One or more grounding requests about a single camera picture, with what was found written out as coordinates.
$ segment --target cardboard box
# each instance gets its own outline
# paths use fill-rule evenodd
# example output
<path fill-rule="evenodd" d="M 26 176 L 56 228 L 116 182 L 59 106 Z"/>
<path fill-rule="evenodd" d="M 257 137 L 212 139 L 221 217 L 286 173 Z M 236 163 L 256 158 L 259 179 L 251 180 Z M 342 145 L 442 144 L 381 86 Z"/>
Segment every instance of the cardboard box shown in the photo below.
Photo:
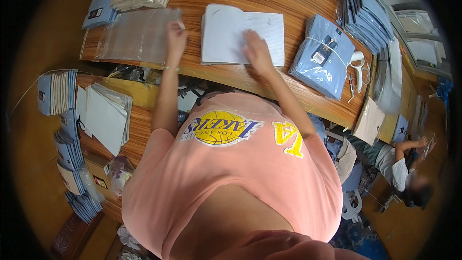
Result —
<path fill-rule="evenodd" d="M 109 175 L 110 161 L 92 153 L 85 156 L 84 160 L 93 178 L 93 184 L 96 190 L 109 199 L 117 200 L 119 197 L 111 192 L 111 176 Z"/>

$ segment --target blue carpet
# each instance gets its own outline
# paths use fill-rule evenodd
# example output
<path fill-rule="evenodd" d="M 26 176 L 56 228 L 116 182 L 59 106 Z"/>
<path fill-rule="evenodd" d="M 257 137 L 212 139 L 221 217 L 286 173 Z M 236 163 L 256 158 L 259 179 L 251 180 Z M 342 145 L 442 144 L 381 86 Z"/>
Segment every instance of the blue carpet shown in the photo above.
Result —
<path fill-rule="evenodd" d="M 340 227 L 332 240 L 329 242 L 335 248 L 343 248 L 355 251 L 372 260 L 389 260 L 387 250 L 380 241 L 377 233 L 368 228 L 361 228 L 361 223 L 351 220 L 340 221 Z"/>

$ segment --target hand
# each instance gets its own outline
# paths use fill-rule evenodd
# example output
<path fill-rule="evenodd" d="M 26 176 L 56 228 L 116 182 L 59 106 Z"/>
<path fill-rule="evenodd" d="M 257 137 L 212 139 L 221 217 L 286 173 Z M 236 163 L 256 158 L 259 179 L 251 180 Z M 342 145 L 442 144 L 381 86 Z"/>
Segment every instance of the hand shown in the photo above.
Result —
<path fill-rule="evenodd" d="M 428 144 L 428 139 L 426 136 L 423 136 L 420 138 L 420 140 L 417 141 L 417 148 L 423 148 Z"/>
<path fill-rule="evenodd" d="M 271 56 L 269 55 L 268 45 L 264 39 L 261 39 L 257 32 L 246 30 L 244 38 L 247 44 L 243 51 L 255 71 L 266 78 L 275 72 Z"/>
<path fill-rule="evenodd" d="M 181 29 L 177 21 L 170 21 L 167 23 L 167 62 L 170 65 L 178 65 L 181 56 L 186 48 L 186 39 L 188 32 L 186 29 Z"/>

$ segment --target cable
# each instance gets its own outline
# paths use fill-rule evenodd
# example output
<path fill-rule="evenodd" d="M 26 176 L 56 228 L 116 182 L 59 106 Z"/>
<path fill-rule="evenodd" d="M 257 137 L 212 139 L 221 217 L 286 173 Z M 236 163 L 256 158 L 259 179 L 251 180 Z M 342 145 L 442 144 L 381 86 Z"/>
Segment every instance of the cable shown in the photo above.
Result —
<path fill-rule="evenodd" d="M 387 206 L 384 206 L 384 205 L 380 204 L 380 202 L 377 200 L 377 198 L 376 198 L 376 197 L 374 197 L 374 195 L 372 195 L 372 194 L 371 194 L 371 192 L 369 192 L 369 191 L 367 191 L 366 189 L 364 189 L 364 188 L 361 188 L 361 187 L 358 187 L 358 189 L 361 189 L 361 190 L 364 190 L 364 191 L 366 191 L 366 192 L 367 192 L 369 195 L 371 195 L 371 196 L 372 196 L 372 197 L 375 199 L 375 201 L 376 201 L 376 202 L 377 202 L 379 205 L 381 205 L 382 207 L 384 207 L 384 208 L 386 208 L 386 207 L 387 207 Z"/>
<path fill-rule="evenodd" d="M 61 70 L 51 70 L 51 71 L 47 71 L 47 72 L 44 72 L 42 73 L 41 75 L 39 75 L 39 77 L 31 84 L 31 86 L 23 93 L 23 95 L 21 96 L 21 98 L 19 99 L 19 101 L 16 103 L 16 105 L 14 106 L 13 110 L 11 110 L 11 113 L 10 113 L 10 117 L 11 115 L 13 115 L 13 112 L 14 110 L 16 109 L 16 107 L 18 106 L 18 104 L 21 102 L 21 100 L 24 98 L 24 96 L 27 94 L 27 92 L 34 86 L 34 84 L 38 81 L 39 78 L 41 78 L 42 76 L 44 76 L 45 74 L 49 73 L 49 72 L 60 72 L 60 71 L 74 71 L 76 69 L 61 69 Z"/>

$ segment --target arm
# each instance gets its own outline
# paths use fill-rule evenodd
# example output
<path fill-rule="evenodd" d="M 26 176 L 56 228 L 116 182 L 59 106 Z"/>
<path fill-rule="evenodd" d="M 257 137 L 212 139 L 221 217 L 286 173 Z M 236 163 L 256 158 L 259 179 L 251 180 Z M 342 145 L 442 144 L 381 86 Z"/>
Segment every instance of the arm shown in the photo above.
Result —
<path fill-rule="evenodd" d="M 176 21 L 167 23 L 168 52 L 165 66 L 169 67 L 162 73 L 159 95 L 153 110 L 151 132 L 156 129 L 166 129 L 174 137 L 178 132 L 178 72 L 181 56 L 186 47 L 188 33 L 182 30 Z"/>
<path fill-rule="evenodd" d="M 316 129 L 308 114 L 303 110 L 279 72 L 274 69 L 266 41 L 261 39 L 255 31 L 244 32 L 244 37 L 247 41 L 244 53 L 255 71 L 269 83 L 282 113 L 295 123 L 302 138 L 316 134 Z"/>
<path fill-rule="evenodd" d="M 404 151 L 412 148 L 425 147 L 428 144 L 428 139 L 423 136 L 418 141 L 403 141 L 395 145 L 395 162 L 404 159 Z"/>

